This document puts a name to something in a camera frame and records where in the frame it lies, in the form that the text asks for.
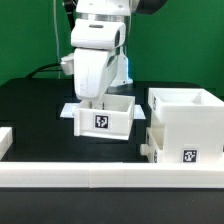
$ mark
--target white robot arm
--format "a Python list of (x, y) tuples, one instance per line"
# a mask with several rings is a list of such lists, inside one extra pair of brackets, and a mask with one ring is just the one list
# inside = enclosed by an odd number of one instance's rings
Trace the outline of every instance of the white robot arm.
[(132, 12), (152, 14), (166, 0), (79, 0), (71, 34), (74, 55), (62, 58), (74, 74), (78, 99), (99, 101), (108, 87), (130, 83), (123, 52)]

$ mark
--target white plastic container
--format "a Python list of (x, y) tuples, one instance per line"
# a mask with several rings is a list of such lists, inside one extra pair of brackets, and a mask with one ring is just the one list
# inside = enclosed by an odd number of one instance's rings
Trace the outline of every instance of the white plastic container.
[(214, 163), (224, 147), (224, 102), (204, 89), (149, 89), (151, 128), (141, 153), (150, 162)]
[(105, 94), (101, 110), (92, 109), (92, 102), (83, 100), (73, 108), (74, 135), (128, 140), (134, 104), (134, 97)]

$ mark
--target green wall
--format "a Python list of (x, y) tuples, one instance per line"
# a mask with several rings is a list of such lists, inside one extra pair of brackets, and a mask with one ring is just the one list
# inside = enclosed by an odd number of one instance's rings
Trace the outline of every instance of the green wall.
[[(57, 6), (66, 55), (69, 25)], [(52, 8), (53, 0), (1, 1), (0, 84), (56, 62)], [(224, 1), (169, 0), (155, 15), (134, 14), (128, 54), (135, 80), (192, 82), (224, 96)]]

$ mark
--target black cable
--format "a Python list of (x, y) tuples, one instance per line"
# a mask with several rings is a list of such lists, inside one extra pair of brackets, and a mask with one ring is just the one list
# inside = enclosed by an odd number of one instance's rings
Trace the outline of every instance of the black cable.
[(42, 71), (42, 70), (44, 70), (46, 68), (52, 68), (52, 67), (56, 67), (56, 66), (60, 66), (60, 64), (59, 63), (53, 63), (53, 64), (48, 64), (48, 65), (41, 66), (38, 69), (34, 70), (33, 72), (30, 72), (28, 75), (25, 76), (25, 78), (26, 79), (32, 79), (33, 76), (36, 73), (38, 73), (38, 72), (40, 72), (40, 71)]

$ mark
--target black table surface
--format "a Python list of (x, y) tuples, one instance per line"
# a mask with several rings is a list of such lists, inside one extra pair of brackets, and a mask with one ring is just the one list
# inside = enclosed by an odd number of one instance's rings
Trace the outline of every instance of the black table surface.
[[(117, 94), (136, 96), (146, 120), (129, 140), (73, 136), (64, 103), (78, 102), (71, 80), (13, 79), (0, 87), (0, 127), (14, 143), (2, 162), (147, 162), (140, 156), (150, 125), (149, 87), (197, 88), (190, 83), (135, 82)], [(0, 188), (0, 223), (224, 223), (222, 189)]]

